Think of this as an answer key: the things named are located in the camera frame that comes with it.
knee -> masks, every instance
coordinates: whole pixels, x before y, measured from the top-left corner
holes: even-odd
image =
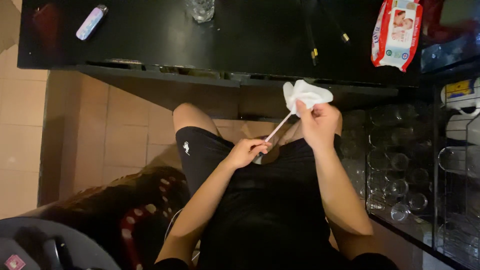
[[[196,107],[193,104],[188,102],[182,103],[173,110],[173,117],[175,117],[175,115],[177,116],[184,115],[184,114],[188,115],[188,113],[190,113],[194,109],[196,109]]]

baby wipes package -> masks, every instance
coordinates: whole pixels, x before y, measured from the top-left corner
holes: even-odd
[[[419,0],[384,0],[372,36],[372,62],[405,72],[417,50],[422,6]]]

white container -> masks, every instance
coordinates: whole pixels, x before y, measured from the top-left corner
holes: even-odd
[[[474,118],[471,115],[452,115],[447,123],[446,136],[480,145],[480,116]]]
[[[442,102],[461,114],[476,116],[480,113],[480,78],[445,85],[440,95]],[[462,108],[476,107],[472,113],[465,113]]]

beige tiled floor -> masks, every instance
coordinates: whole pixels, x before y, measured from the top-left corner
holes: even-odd
[[[0,218],[37,204],[47,71],[17,68],[17,54],[0,54]]]
[[[181,169],[172,111],[84,75],[73,192],[137,173],[145,165]],[[273,123],[215,120],[233,142],[269,134]]]

black tabletop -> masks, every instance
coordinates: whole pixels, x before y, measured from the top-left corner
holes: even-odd
[[[81,41],[75,33],[98,4],[106,5],[108,14]],[[203,24],[186,14],[183,0],[24,0],[18,66],[61,69],[123,59],[342,84],[418,85],[419,55],[406,73],[371,63],[372,32],[382,0],[324,0],[349,35],[350,46],[316,1],[309,4],[319,52],[315,67],[296,0],[217,0],[213,20]]]

